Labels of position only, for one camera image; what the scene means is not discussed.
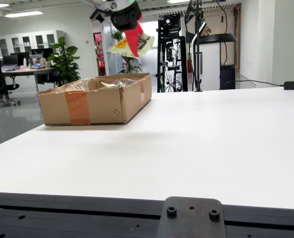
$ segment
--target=cardboard box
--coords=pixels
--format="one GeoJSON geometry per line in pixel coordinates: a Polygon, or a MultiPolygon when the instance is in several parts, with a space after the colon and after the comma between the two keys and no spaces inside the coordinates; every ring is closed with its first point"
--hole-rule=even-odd
{"type": "Polygon", "coordinates": [[[40,92],[45,125],[127,123],[151,99],[148,73],[117,74],[83,79],[40,92]],[[131,79],[128,86],[106,88],[102,83],[131,79]]]}

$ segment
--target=ceiling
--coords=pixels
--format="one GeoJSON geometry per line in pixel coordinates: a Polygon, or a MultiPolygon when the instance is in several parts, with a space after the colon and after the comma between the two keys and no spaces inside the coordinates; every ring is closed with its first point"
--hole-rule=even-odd
{"type": "MultiPolygon", "coordinates": [[[[103,0],[94,0],[95,3],[101,4],[103,0]]],[[[169,4],[167,0],[137,0],[144,15],[161,14],[161,12],[185,11],[187,2],[169,4]]],[[[232,5],[242,0],[226,0],[221,5],[232,5]]],[[[92,0],[0,0],[0,3],[9,4],[9,7],[0,8],[0,16],[8,13],[17,13],[23,11],[42,10],[45,8],[55,8],[73,5],[88,4],[93,6],[92,0]]],[[[203,7],[216,7],[215,0],[203,0],[203,7]]]]}

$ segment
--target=orange packing tape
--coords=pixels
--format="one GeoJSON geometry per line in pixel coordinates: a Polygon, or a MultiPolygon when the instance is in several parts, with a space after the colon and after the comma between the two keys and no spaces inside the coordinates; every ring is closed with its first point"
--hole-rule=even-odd
{"type": "Polygon", "coordinates": [[[90,125],[86,92],[66,92],[66,104],[72,125],[90,125]]]}
{"type": "Polygon", "coordinates": [[[140,82],[140,105],[144,106],[145,105],[145,85],[144,81],[140,82]]]}

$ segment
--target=office desk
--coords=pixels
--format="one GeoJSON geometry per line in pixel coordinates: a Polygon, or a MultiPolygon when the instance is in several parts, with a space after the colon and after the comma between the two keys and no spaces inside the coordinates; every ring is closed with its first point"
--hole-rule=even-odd
{"type": "Polygon", "coordinates": [[[26,70],[14,70],[14,71],[5,71],[2,72],[2,74],[5,77],[13,77],[13,76],[30,76],[34,75],[34,79],[36,81],[36,87],[37,87],[37,92],[39,92],[39,87],[38,87],[38,79],[36,75],[42,75],[42,74],[49,74],[53,71],[53,68],[45,68],[45,69],[26,69],[26,70]]]}
{"type": "Polygon", "coordinates": [[[37,127],[0,145],[0,192],[294,208],[294,91],[153,94],[127,125],[37,127]]]}

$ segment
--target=computer monitor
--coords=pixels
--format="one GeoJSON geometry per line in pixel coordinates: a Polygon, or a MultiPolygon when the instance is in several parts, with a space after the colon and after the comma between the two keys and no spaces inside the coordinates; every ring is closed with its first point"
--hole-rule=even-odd
{"type": "Polygon", "coordinates": [[[29,52],[22,52],[22,53],[11,53],[10,55],[12,56],[18,56],[18,65],[22,66],[23,65],[23,59],[27,59],[27,64],[29,63],[30,57],[29,57],[29,52]]]}
{"type": "Polygon", "coordinates": [[[18,55],[4,56],[2,59],[3,65],[16,65],[18,66],[18,55]]]}
{"type": "Polygon", "coordinates": [[[53,53],[53,49],[32,49],[33,55],[43,55],[43,58],[48,58],[53,53]]]}

